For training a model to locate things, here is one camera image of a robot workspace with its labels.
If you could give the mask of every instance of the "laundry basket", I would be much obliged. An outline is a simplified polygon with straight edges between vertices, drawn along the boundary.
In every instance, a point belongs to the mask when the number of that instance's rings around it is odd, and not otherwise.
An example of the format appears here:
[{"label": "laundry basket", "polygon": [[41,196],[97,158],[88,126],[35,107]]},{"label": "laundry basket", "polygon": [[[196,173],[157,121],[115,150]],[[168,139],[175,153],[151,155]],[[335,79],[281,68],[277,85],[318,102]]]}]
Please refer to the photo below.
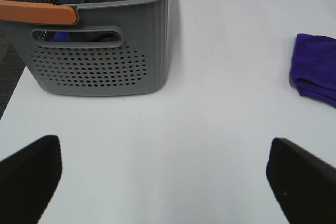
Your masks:
[{"label": "laundry basket", "polygon": [[[171,0],[57,4],[57,0],[0,0],[0,26],[44,90],[108,96],[149,93],[165,84]],[[50,41],[59,31],[110,31],[118,39]]]}]

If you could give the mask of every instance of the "wooden handle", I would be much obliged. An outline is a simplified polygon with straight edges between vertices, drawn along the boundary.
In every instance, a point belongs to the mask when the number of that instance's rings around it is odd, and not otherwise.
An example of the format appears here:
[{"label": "wooden handle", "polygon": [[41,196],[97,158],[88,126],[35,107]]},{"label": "wooden handle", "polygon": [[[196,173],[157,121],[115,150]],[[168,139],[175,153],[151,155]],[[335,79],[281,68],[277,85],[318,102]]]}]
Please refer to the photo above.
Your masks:
[{"label": "wooden handle", "polygon": [[0,0],[0,19],[40,24],[71,25],[76,11],[67,5]]}]

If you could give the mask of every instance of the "white tabletop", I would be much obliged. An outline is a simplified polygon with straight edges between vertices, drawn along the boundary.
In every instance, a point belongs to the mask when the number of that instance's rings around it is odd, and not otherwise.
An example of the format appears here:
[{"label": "white tabletop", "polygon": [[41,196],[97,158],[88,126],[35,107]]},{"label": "white tabletop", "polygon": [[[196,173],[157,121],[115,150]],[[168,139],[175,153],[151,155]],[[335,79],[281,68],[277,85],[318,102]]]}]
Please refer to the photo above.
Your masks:
[{"label": "white tabletop", "polygon": [[169,78],[155,93],[52,95],[24,71],[0,121],[0,159],[60,137],[64,170],[41,224],[284,224],[265,172],[271,140],[336,166],[335,108],[288,82],[297,33],[336,37],[335,0],[173,10]]}]

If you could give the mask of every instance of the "basket handle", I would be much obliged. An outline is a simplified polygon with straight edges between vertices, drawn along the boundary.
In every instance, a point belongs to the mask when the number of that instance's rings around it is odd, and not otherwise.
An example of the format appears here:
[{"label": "basket handle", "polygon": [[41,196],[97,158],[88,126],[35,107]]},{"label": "basket handle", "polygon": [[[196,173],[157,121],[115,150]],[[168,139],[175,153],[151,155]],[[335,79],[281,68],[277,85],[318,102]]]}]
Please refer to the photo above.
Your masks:
[{"label": "basket handle", "polygon": [[39,24],[72,25],[76,11],[67,5],[0,0],[0,19]]},{"label": "basket handle", "polygon": [[[117,41],[110,42],[56,42],[47,41],[37,36],[36,32],[51,31],[51,32],[66,32],[66,33],[91,33],[91,32],[113,32],[116,35]],[[51,48],[112,48],[120,47],[125,42],[124,31],[119,26],[87,26],[84,28],[57,28],[57,27],[39,27],[31,31],[31,37],[36,44],[42,47]]]}]

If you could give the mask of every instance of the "folded purple towel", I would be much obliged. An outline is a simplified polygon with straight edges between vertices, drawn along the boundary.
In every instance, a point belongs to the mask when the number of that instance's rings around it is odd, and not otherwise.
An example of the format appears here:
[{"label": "folded purple towel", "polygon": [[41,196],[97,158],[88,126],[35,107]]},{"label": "folded purple towel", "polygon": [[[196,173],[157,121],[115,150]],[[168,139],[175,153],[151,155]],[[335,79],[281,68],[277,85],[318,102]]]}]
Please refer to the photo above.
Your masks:
[{"label": "folded purple towel", "polygon": [[336,39],[298,34],[290,76],[300,95],[336,107]]}]

